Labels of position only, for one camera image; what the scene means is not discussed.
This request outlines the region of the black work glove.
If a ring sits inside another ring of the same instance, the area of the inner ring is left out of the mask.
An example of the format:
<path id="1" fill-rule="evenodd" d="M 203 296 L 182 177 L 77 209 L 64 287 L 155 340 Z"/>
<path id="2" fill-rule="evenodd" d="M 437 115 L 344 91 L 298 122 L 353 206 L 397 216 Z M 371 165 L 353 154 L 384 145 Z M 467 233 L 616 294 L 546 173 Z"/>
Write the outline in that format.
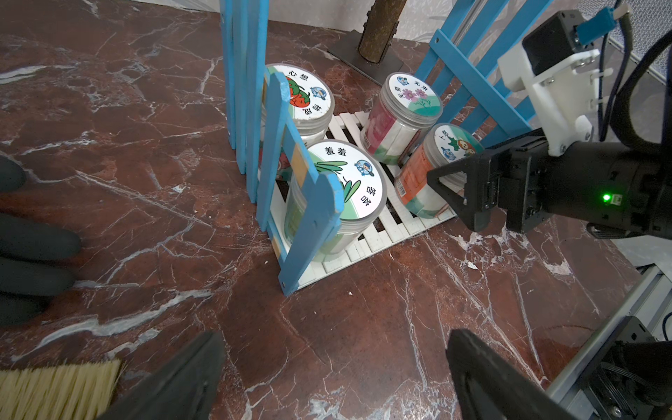
<path id="1" fill-rule="evenodd" d="M 1 326 L 24 324 L 70 290 L 75 276 L 57 262 L 82 248 L 74 232 L 1 214 Z"/>

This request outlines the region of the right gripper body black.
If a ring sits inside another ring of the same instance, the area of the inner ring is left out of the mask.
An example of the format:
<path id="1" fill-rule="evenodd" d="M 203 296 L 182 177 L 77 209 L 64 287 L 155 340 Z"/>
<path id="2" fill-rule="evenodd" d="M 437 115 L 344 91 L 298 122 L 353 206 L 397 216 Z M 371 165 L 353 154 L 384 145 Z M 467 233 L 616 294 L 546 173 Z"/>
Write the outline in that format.
<path id="1" fill-rule="evenodd" d="M 497 205 L 514 232 L 560 215 L 595 237 L 671 236 L 671 168 L 661 156 L 576 142 L 551 157 L 545 138 L 523 138 L 500 154 L 497 173 Z"/>

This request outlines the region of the blue hand brush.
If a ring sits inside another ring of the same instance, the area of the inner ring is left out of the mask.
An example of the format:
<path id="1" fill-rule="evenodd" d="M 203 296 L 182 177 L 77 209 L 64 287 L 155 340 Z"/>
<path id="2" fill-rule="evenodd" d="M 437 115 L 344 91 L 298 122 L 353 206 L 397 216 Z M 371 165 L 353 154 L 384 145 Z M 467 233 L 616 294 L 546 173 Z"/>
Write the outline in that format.
<path id="1" fill-rule="evenodd" d="M 1 372 L 3 419 L 96 419 L 110 407 L 121 360 Z"/>

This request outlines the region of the pink flower lid container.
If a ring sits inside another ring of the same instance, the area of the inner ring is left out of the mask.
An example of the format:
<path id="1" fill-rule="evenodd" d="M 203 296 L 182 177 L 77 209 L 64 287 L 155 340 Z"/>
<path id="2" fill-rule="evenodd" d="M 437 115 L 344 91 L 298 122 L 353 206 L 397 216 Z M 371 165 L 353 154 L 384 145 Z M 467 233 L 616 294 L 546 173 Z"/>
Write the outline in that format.
<path id="1" fill-rule="evenodd" d="M 392 73 L 383 82 L 360 141 L 374 159 L 396 165 L 442 112 L 440 96 L 427 83 L 408 73 Z"/>

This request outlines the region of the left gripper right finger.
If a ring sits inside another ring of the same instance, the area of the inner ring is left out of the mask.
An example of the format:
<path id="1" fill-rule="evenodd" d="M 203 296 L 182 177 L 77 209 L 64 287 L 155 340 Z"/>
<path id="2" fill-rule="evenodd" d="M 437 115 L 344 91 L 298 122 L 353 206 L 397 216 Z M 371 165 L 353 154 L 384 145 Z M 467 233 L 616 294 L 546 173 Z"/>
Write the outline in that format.
<path id="1" fill-rule="evenodd" d="M 468 329 L 451 331 L 451 379 L 464 419 L 572 419 Z"/>

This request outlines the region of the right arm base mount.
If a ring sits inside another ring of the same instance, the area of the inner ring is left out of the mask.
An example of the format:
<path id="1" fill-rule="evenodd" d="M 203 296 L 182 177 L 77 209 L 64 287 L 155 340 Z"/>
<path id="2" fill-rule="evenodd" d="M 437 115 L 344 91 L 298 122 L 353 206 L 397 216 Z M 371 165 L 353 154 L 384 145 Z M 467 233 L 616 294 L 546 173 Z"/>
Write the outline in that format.
<path id="1" fill-rule="evenodd" d="M 671 342 L 617 336 L 580 381 L 598 406 L 599 419 L 671 418 Z"/>

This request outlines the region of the blue white two-tier shelf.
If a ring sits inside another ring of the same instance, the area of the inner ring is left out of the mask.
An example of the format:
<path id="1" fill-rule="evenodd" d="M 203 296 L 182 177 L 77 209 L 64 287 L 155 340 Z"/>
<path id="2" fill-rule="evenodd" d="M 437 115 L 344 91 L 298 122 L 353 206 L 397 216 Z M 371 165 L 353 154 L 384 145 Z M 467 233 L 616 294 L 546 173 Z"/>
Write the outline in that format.
<path id="1" fill-rule="evenodd" d="M 478 107 L 467 126 L 478 128 L 493 119 L 490 139 L 498 139 L 530 126 L 530 101 L 512 106 L 502 84 L 491 84 L 497 60 L 532 28 L 548 9 L 546 1 L 528 1 L 514 14 L 478 63 L 469 59 L 492 24 L 502 14 L 502 1 L 459 1 L 446 22 L 435 31 L 429 52 L 418 68 L 422 80 L 433 79 L 445 91 L 459 82 Z M 320 262 L 322 245 L 342 233 L 344 194 L 337 178 L 318 170 L 289 114 L 289 84 L 270 75 L 266 96 L 266 123 L 261 140 L 262 96 L 269 5 L 265 1 L 220 3 L 222 50 L 227 89 L 227 128 L 236 162 L 247 181 L 250 200 L 257 207 L 257 222 L 271 240 L 278 259 L 278 281 L 285 295 L 405 241 L 434 226 L 433 220 L 413 216 L 401 201 L 388 196 L 381 202 L 375 222 L 353 235 L 353 241 L 332 260 Z"/>

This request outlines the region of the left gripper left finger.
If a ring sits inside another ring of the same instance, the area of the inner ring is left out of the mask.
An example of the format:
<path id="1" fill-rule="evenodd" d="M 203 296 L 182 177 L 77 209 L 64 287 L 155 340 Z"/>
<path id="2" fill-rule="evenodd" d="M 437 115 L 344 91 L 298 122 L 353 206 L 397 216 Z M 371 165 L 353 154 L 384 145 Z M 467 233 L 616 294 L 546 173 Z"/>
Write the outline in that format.
<path id="1" fill-rule="evenodd" d="M 222 336 L 203 332 L 99 418 L 208 419 L 225 361 Z"/>

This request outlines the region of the pink artificial blossom tree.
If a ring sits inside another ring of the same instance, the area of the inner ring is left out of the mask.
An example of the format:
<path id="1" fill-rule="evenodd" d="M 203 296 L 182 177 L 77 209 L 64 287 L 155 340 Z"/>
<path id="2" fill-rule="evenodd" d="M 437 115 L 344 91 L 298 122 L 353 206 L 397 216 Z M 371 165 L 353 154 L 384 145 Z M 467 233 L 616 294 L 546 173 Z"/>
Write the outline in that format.
<path id="1" fill-rule="evenodd" d="M 389 75 L 410 68 L 390 49 L 406 0 L 376 0 L 362 31 L 350 31 L 328 52 L 381 87 Z"/>

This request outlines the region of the strawberry lid seed container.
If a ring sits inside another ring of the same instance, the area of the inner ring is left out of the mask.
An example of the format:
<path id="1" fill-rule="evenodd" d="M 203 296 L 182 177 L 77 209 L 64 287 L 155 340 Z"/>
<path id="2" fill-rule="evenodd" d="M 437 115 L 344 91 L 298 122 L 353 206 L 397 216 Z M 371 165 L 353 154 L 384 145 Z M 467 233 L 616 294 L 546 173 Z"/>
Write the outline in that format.
<path id="1" fill-rule="evenodd" d="M 306 147 L 322 141 L 333 118 L 335 101 L 332 91 L 317 75 L 304 68 L 284 63 L 267 66 L 262 90 L 261 140 L 266 123 L 266 96 L 270 75 L 282 73 L 289 84 L 289 114 Z"/>

